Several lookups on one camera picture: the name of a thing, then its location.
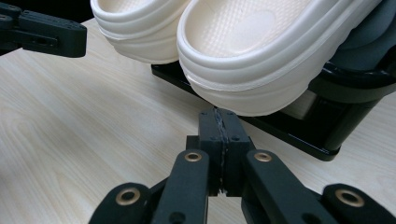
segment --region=wood grain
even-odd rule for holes
[[[16,50],[0,57],[0,223],[87,223],[119,184],[167,177],[198,113],[211,105],[125,58],[94,20],[84,58]],[[243,122],[309,188],[346,183],[396,214],[395,94],[367,116],[334,161],[311,158]],[[244,223],[240,200],[209,201],[208,223]]]

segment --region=white clog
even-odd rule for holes
[[[380,0],[192,0],[179,61],[208,102],[262,116],[297,99]]]
[[[91,0],[102,34],[114,49],[143,63],[178,60],[176,33],[190,0]]]

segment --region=white shoe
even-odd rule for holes
[[[190,0],[91,0],[100,30],[114,49],[143,63],[178,60],[177,24]]]
[[[179,61],[208,102],[262,116],[297,99],[380,0],[192,0]]]

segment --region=light wood surface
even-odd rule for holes
[[[0,223],[87,223],[119,184],[167,177],[203,100],[153,76],[149,64],[114,51],[89,28],[87,55],[67,59],[24,50],[0,57]],[[395,94],[343,144],[318,161],[242,122],[310,189],[345,183],[396,214]],[[211,198],[208,223],[244,223],[240,200]]]

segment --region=wooden table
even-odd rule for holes
[[[207,102],[119,55],[89,28],[87,55],[0,57],[0,223],[87,223],[119,184],[166,178]],[[245,123],[310,189],[357,187],[396,214],[396,95],[384,98],[334,161],[318,161]],[[240,200],[209,199],[208,223],[244,223]]]

